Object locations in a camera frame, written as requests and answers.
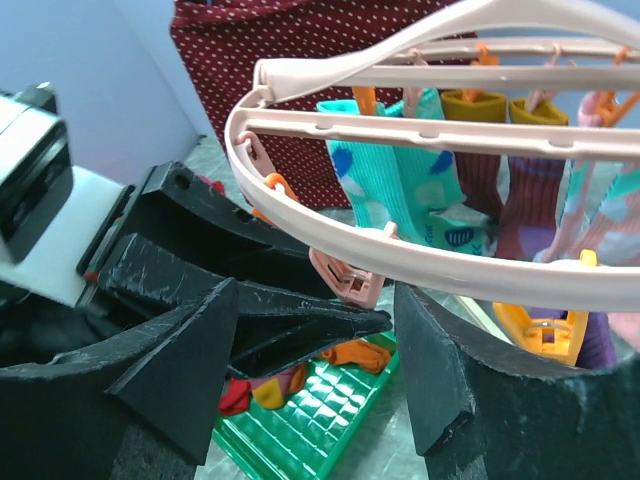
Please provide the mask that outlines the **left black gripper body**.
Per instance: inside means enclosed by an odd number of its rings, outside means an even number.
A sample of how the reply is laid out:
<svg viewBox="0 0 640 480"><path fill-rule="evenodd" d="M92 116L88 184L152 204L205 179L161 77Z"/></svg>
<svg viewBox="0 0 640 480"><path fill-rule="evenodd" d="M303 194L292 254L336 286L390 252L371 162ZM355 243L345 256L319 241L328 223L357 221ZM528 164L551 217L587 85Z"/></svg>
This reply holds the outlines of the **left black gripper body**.
<svg viewBox="0 0 640 480"><path fill-rule="evenodd" d="M29 282L1 282L1 366L47 364L139 325L147 312L98 290L98 255L132 195L75 189L24 260L4 265Z"/></svg>

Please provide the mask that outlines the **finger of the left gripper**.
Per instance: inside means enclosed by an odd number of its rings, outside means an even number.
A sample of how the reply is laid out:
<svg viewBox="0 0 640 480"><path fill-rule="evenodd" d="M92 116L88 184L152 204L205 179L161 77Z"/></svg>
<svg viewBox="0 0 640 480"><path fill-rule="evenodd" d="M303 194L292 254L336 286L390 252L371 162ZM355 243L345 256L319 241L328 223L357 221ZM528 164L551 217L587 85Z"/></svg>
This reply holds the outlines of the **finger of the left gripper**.
<svg viewBox="0 0 640 480"><path fill-rule="evenodd" d="M246 212L184 164L152 168L136 193L134 231L179 258L238 280L334 297L306 245Z"/></svg>
<svg viewBox="0 0 640 480"><path fill-rule="evenodd" d="M225 281L140 234L121 238L99 273L102 289L152 317ZM392 327L390 314L250 281L237 283L238 320L228 371L264 378L329 348Z"/></svg>

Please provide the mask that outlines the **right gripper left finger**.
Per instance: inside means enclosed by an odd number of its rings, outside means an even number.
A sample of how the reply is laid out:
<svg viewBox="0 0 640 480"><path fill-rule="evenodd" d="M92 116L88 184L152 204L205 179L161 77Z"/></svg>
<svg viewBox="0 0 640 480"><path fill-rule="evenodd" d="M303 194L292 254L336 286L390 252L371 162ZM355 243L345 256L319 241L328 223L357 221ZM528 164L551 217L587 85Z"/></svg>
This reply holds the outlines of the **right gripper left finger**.
<svg viewBox="0 0 640 480"><path fill-rule="evenodd" d="M238 285L109 339L1 371L5 479L190 479L207 457Z"/></svg>

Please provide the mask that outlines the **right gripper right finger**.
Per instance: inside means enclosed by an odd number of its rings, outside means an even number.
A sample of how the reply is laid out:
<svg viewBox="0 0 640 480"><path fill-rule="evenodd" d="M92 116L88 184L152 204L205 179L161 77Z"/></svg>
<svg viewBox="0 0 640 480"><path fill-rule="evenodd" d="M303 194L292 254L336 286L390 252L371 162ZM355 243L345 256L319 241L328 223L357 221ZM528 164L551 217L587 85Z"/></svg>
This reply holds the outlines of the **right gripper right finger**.
<svg viewBox="0 0 640 480"><path fill-rule="evenodd" d="M394 320L417 453L432 479L635 479L639 359L533 355L399 283Z"/></svg>

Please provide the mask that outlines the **maroon yellow striped sock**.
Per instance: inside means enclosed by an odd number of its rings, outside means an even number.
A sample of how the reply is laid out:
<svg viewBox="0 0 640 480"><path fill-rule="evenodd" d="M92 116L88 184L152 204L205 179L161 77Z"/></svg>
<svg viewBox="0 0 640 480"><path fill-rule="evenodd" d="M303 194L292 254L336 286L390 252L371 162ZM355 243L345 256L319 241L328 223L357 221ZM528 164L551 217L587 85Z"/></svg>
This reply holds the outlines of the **maroon yellow striped sock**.
<svg viewBox="0 0 640 480"><path fill-rule="evenodd" d="M590 312L575 366L583 369L604 369L616 363L617 354L611 338L608 315L604 312Z"/></svg>

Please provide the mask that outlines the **pink round clip hanger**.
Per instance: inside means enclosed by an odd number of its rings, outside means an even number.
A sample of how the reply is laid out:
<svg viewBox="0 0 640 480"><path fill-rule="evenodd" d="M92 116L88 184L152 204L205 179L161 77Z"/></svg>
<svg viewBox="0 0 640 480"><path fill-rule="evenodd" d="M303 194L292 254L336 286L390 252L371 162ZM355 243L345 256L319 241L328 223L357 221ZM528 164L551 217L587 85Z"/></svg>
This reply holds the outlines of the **pink round clip hanger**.
<svg viewBox="0 0 640 480"><path fill-rule="evenodd" d="M224 141L258 216L344 301L385 277L490 301L504 338L612 363L639 306L639 23L594 1L459 1L329 58L262 58Z"/></svg>

